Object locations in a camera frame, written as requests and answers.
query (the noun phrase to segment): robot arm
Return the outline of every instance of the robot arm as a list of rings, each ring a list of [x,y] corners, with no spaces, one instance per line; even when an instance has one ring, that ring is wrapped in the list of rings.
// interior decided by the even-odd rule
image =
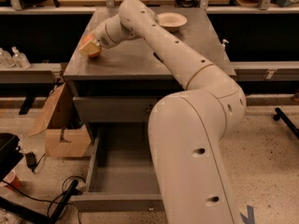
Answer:
[[[185,90],[164,97],[149,117],[149,146],[168,223],[240,223],[219,148],[244,117],[240,87],[162,28],[138,0],[124,0],[119,15],[101,23],[93,36],[105,48],[145,39]]]

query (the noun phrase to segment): white bowl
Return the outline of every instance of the white bowl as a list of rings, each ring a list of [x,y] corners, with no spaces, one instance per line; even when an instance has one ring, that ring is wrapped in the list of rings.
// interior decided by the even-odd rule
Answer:
[[[178,31],[179,27],[187,23],[187,19],[173,12],[165,12],[158,15],[159,24],[170,33]]]

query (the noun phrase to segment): orange cup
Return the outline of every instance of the orange cup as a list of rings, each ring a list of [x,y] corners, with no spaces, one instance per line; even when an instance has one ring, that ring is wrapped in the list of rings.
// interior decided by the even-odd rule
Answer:
[[[5,178],[3,178],[3,180],[9,183],[10,185],[6,184],[5,182],[0,182],[0,187],[5,187],[10,190],[15,190],[11,186],[15,187],[16,189],[19,189],[21,186],[21,181],[17,177],[16,172],[14,170],[11,170],[9,174]]]

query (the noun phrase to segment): floor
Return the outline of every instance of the floor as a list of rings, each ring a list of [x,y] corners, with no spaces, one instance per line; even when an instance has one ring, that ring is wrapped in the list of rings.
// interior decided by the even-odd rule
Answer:
[[[36,99],[27,115],[19,115],[22,98],[0,99],[0,133],[15,133],[21,139],[21,151],[33,151],[39,160],[45,152],[45,133],[29,137],[28,133],[44,100]],[[221,151],[231,178],[235,196],[245,224],[297,224],[299,221],[299,140],[282,120],[274,121],[274,108],[280,107],[299,126],[299,103],[290,95],[251,95],[246,116],[239,127],[221,140]],[[53,200],[62,192],[69,176],[86,178],[89,158],[43,159],[36,173],[25,159],[15,171],[21,191],[43,200]],[[78,189],[84,191],[79,180]],[[16,191],[0,187],[0,195],[14,203],[46,215],[49,203],[30,200]],[[98,224],[166,224],[164,212],[82,213],[73,205],[59,223]],[[14,216],[0,212],[0,223],[21,223]]]

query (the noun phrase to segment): plastic bottle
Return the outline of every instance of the plastic bottle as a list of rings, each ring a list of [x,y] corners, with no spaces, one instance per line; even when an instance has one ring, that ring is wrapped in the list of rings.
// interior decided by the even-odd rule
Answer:
[[[13,47],[12,51],[14,53],[12,59],[19,68],[27,69],[31,66],[24,53],[19,52],[16,47]]]
[[[15,65],[15,62],[13,61],[9,52],[0,48],[0,66],[9,68],[14,65]]]

